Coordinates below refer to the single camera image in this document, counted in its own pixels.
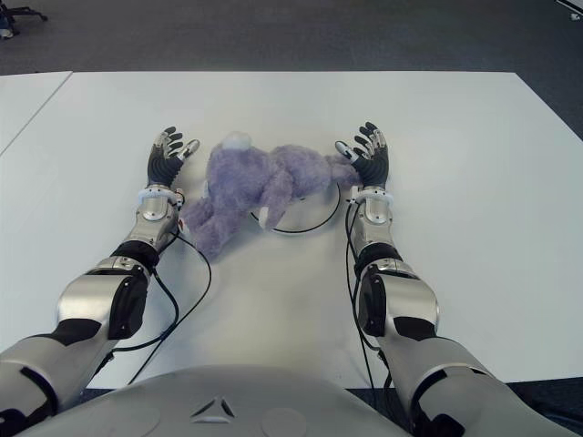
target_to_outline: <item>purple plush toy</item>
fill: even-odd
[[[323,157],[300,146],[268,153],[252,147],[249,135],[233,132],[210,154],[208,195],[182,209],[180,225],[186,225],[197,249],[212,259],[251,210],[260,208],[261,227],[273,229],[292,200],[333,182],[342,188],[360,183],[345,157]]]

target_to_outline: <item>gray carpet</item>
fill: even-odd
[[[5,0],[0,74],[55,70],[517,72],[583,137],[583,20],[553,0]]]

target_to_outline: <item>robot forearm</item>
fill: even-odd
[[[459,343],[436,334],[435,294],[397,251],[390,204],[386,143],[371,123],[362,147],[336,148],[351,160],[364,188],[349,238],[360,283],[358,323],[374,336],[415,435],[574,435],[530,410]]]
[[[171,144],[173,133],[165,132],[152,148],[148,186],[139,194],[136,224],[129,235],[111,256],[66,287],[53,332],[23,339],[0,353],[3,437],[70,406],[116,343],[141,327],[150,273],[177,230],[183,199],[169,189],[180,169],[172,159],[184,159],[193,151],[189,144],[186,156],[164,158],[163,148]]]

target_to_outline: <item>black joint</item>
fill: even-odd
[[[387,243],[374,243],[366,246],[363,251],[358,256],[356,264],[354,264],[354,272],[357,277],[361,276],[363,269],[368,266],[371,262],[375,262],[378,259],[397,259],[402,261],[401,255],[397,252],[393,246]]]
[[[50,334],[39,334],[34,337],[43,337],[58,341],[63,346],[89,340],[95,337],[101,328],[101,323],[91,319],[65,319],[61,320],[56,329]]]
[[[45,394],[46,401],[34,410],[29,416],[25,416],[21,411],[11,408],[0,411],[0,436],[11,437],[19,432],[40,423],[49,416],[57,413],[58,401],[55,391],[50,384],[40,374],[23,367],[20,373],[34,383],[38,389]]]
[[[383,279],[373,271],[364,274],[360,290],[358,324],[373,337],[384,336],[386,293]]]
[[[109,316],[110,340],[128,339],[142,326],[146,308],[148,282],[142,277],[127,276],[119,283]]]
[[[20,373],[32,381],[46,397],[46,416],[54,416],[58,411],[58,400],[51,384],[40,374],[32,369],[23,367]]]
[[[393,319],[394,327],[399,335],[409,339],[421,341],[436,337],[435,325],[425,319],[416,317],[395,317]]]
[[[151,272],[159,263],[158,252],[149,244],[143,241],[126,241],[111,254],[112,257],[128,257],[142,264]]]

